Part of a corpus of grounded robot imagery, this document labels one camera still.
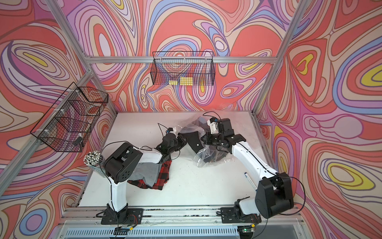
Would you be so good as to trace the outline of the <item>clear plastic vacuum bag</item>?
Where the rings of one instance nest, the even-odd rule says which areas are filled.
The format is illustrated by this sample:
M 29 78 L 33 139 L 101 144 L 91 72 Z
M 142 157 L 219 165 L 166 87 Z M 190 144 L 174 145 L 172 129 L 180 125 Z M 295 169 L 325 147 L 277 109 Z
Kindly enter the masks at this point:
M 184 138 L 194 151 L 197 167 L 215 166 L 232 158 L 231 138 L 235 138 L 229 118 L 215 110 L 193 116 L 175 126 L 176 134 Z

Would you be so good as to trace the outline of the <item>red black plaid shirt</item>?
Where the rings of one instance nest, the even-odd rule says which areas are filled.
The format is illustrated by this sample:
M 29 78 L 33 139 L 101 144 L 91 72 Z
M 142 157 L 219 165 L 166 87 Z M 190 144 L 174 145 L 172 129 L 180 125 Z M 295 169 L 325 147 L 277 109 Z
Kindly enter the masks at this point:
M 129 184 L 136 186 L 141 189 L 154 189 L 154 190 L 162 190 L 164 185 L 169 181 L 170 179 L 170 167 L 171 167 L 172 161 L 168 160 L 164 163 L 162 163 L 162 168 L 160 170 L 160 173 L 158 175 L 157 182 L 153 186 L 148 186 L 144 183 L 143 180 L 138 181 L 127 181 Z

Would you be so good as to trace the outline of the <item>grey shirt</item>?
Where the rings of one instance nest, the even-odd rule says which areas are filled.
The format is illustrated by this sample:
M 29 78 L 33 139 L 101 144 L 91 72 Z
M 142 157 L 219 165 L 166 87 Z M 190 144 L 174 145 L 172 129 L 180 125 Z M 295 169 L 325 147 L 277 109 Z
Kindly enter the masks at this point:
M 157 182 L 161 168 L 161 164 L 138 163 L 128 180 L 143 180 L 146 185 L 153 186 Z

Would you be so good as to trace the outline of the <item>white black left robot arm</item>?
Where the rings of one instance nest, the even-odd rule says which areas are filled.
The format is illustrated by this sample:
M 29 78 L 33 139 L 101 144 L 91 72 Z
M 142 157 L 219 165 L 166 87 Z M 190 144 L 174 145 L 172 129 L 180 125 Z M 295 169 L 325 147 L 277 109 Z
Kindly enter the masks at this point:
M 185 136 L 172 132 L 166 133 L 155 148 L 147 150 L 123 142 L 103 164 L 111 187 L 108 207 L 115 213 L 125 209 L 128 182 L 143 189 L 162 190 L 170 178 L 171 154 L 179 152 L 187 143 Z

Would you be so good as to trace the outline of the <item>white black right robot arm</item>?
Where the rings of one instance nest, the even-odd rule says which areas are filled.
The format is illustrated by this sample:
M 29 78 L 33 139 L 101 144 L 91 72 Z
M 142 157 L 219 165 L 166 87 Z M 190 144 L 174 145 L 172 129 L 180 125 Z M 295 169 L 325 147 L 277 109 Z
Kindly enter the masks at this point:
M 269 219 L 294 207 L 291 179 L 279 173 L 255 153 L 241 134 L 235 134 L 228 118 L 212 117 L 207 121 L 210 132 L 201 137 L 206 145 L 222 147 L 240 160 L 252 176 L 256 194 L 237 201 L 241 215 L 259 214 Z

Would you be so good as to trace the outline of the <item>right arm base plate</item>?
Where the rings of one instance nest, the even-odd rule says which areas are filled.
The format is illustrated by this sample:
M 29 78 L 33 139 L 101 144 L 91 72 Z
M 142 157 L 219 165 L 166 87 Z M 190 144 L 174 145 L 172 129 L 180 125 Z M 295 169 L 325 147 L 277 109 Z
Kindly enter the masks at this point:
M 221 217 L 223 224 L 254 224 L 262 222 L 261 216 L 258 214 L 244 215 L 237 207 L 222 207 L 216 214 Z

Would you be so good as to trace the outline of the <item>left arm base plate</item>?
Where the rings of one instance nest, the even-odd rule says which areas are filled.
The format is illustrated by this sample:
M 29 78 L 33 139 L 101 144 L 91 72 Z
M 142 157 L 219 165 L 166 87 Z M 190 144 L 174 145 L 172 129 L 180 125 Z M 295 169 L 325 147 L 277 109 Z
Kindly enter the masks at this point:
M 107 208 L 102 215 L 102 225 L 140 225 L 143 218 L 143 208 L 124 208 L 119 212 Z

